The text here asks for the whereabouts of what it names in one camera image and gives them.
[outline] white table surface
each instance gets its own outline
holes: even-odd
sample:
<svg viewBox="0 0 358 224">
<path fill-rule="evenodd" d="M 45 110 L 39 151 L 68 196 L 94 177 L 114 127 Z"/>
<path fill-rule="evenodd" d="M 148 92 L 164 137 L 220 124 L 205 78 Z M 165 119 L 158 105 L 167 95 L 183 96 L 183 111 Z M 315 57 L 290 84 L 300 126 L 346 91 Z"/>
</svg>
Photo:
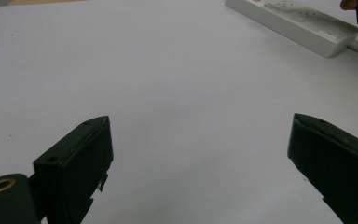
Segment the white table surface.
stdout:
<svg viewBox="0 0 358 224">
<path fill-rule="evenodd" d="M 0 175 L 111 119 L 83 223 L 341 223 L 287 159 L 296 112 L 358 137 L 358 54 L 325 59 L 222 0 L 0 7 Z"/>
</svg>

